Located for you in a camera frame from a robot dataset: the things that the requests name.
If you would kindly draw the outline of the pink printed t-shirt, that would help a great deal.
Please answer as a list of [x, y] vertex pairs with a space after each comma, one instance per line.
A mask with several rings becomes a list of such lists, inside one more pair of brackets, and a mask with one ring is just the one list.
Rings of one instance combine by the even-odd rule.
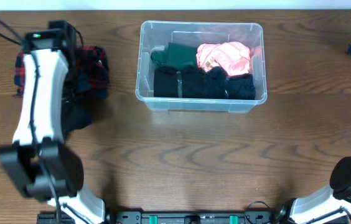
[[196, 53], [197, 66], [206, 72], [221, 67], [229, 76], [253, 71], [250, 49], [241, 42], [201, 44]]

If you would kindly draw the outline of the dark navy garment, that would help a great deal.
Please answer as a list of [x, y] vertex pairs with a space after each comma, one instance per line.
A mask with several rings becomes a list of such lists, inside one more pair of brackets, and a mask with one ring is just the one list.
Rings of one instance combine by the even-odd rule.
[[214, 67], [204, 76], [204, 98], [254, 100], [256, 88], [252, 74], [230, 76], [222, 67]]

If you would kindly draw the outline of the dark green garment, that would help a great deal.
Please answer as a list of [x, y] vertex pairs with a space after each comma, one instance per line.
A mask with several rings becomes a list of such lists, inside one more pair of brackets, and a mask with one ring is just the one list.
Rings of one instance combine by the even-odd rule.
[[151, 54], [151, 61], [156, 67], [172, 67], [182, 70], [185, 67], [197, 67], [197, 48], [169, 43], [164, 50]]

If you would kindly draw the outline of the black garment with band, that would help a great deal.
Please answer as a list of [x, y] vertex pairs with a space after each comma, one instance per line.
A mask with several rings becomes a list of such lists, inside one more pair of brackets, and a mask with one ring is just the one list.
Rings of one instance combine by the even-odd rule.
[[204, 76], [205, 72], [197, 67], [159, 67], [154, 71], [154, 97], [204, 98]]

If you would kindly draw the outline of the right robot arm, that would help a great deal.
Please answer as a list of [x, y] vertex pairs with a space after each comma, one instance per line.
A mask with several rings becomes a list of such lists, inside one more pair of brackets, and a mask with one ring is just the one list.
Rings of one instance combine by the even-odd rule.
[[282, 205], [273, 223], [340, 223], [342, 217], [351, 223], [351, 156], [336, 164], [328, 185]]

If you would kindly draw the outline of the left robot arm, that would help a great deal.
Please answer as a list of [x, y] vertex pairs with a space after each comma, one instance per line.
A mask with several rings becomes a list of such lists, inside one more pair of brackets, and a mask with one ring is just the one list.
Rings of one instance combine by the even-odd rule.
[[25, 198], [47, 202], [74, 223], [104, 223], [105, 203], [84, 184], [81, 159], [65, 145], [64, 97], [77, 75], [77, 35], [67, 21], [29, 32], [21, 42], [25, 71], [22, 110], [12, 144], [0, 147], [0, 163]]

